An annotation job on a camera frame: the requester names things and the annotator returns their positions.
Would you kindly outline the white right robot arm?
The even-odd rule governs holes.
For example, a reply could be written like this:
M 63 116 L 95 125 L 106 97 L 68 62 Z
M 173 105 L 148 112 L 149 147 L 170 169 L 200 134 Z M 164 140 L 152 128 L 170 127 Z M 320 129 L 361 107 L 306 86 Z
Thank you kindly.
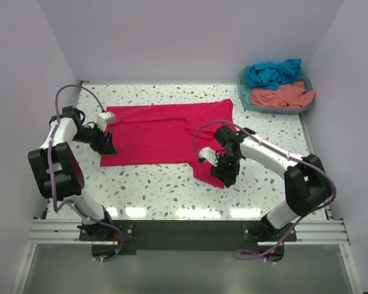
M 206 147 L 198 156 L 199 160 L 211 164 L 210 174 L 225 187 L 236 183 L 242 159 L 254 160 L 284 180 L 285 199 L 262 218 L 261 234 L 269 241 L 276 240 L 284 226 L 316 211 L 333 196 L 331 180 L 314 154 L 290 153 L 268 143 L 248 128 L 233 131 L 223 125 L 214 133 L 214 139 L 223 148 L 223 153 L 219 155 Z

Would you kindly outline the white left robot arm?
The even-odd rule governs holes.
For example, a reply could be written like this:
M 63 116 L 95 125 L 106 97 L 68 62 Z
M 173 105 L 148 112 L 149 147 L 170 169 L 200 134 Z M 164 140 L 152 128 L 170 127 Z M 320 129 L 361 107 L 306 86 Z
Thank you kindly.
M 85 189 L 85 178 L 71 143 L 88 144 L 100 155 L 116 155 L 113 132 L 107 130 L 116 117 L 111 111 L 103 111 L 91 127 L 84 125 L 84 118 L 84 112 L 78 108 L 64 107 L 50 119 L 48 137 L 28 153 L 28 161 L 41 195 L 52 200 L 55 213 L 64 206 L 70 207 L 81 217 L 82 230 L 108 240 L 113 237 L 115 226 L 106 209 Z

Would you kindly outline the magenta red t shirt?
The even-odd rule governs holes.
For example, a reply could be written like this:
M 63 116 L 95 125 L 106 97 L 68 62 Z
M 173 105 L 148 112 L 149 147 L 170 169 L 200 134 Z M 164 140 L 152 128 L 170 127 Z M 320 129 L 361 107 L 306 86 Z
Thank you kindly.
M 109 124 L 117 155 L 102 156 L 102 167 L 146 164 L 189 164 L 193 176 L 214 187 L 224 184 L 200 164 L 196 151 L 220 150 L 214 132 L 232 121 L 230 99 L 197 104 L 109 106 L 116 120 Z

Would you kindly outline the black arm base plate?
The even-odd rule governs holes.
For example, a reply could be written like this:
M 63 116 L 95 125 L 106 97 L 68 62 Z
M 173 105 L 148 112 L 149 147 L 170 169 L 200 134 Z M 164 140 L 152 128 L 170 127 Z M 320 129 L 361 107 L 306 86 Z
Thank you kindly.
M 290 224 L 268 229 L 260 220 L 115 220 L 78 226 L 79 240 L 91 242 L 94 257 L 136 255 L 139 251 L 266 251 L 264 243 L 296 241 Z

